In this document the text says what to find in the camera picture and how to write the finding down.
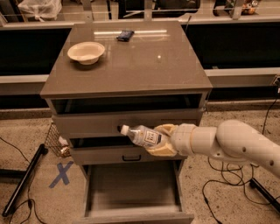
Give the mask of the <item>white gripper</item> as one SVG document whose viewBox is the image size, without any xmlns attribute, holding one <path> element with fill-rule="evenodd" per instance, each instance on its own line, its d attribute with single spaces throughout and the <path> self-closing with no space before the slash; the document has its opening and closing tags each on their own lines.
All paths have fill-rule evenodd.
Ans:
<svg viewBox="0 0 280 224">
<path fill-rule="evenodd" d="M 155 146 L 146 146 L 145 149 L 156 157 L 174 157 L 177 153 L 180 156 L 192 156 L 191 137 L 195 128 L 194 124 L 189 123 L 159 125 L 154 130 L 170 137 L 170 141 L 166 139 Z"/>
</svg>

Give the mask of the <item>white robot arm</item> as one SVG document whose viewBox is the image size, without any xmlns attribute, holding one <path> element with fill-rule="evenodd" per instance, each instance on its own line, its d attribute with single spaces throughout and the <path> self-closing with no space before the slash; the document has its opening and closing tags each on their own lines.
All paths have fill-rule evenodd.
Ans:
<svg viewBox="0 0 280 224">
<path fill-rule="evenodd" d="M 280 146 L 244 122 L 226 120 L 217 127 L 164 124 L 156 127 L 167 139 L 145 149 L 153 156 L 201 154 L 236 165 L 253 163 L 280 178 Z"/>
</svg>

